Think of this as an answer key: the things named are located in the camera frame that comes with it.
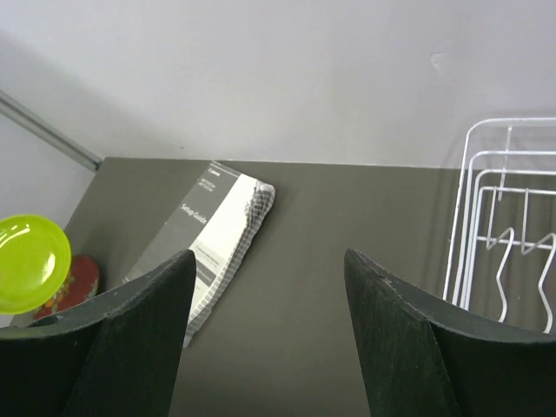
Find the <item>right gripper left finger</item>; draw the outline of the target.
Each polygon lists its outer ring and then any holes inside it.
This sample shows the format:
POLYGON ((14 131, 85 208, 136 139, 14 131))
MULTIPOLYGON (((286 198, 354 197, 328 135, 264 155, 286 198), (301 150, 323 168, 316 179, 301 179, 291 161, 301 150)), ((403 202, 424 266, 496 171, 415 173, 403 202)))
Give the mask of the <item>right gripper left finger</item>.
POLYGON ((195 289, 195 255, 80 305, 1 330, 3 416, 166 416, 195 289))

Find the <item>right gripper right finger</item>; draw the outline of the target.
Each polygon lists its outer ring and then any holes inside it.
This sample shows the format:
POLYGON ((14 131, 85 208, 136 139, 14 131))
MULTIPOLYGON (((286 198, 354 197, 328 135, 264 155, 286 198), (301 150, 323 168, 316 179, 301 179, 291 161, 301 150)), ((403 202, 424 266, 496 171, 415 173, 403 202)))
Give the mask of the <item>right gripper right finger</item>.
POLYGON ((555 337, 470 313, 359 251, 344 282, 373 416, 553 416, 555 337))

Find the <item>red floral plate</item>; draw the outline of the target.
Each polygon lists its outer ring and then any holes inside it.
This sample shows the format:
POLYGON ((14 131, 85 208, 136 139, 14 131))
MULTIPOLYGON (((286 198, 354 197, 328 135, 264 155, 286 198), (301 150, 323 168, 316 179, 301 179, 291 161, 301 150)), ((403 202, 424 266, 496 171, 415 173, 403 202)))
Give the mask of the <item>red floral plate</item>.
POLYGON ((33 320, 73 308, 98 293, 100 271, 93 258, 74 255, 71 268, 63 285, 34 314, 33 320))

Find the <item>lime green plate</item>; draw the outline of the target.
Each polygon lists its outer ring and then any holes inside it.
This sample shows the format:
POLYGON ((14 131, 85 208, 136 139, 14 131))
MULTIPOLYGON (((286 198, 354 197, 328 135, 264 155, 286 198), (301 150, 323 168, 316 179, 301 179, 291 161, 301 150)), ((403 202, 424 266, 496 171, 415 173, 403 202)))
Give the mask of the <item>lime green plate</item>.
POLYGON ((1 220, 1 313, 17 315, 42 306, 63 285, 72 251, 64 231, 41 215, 1 220))

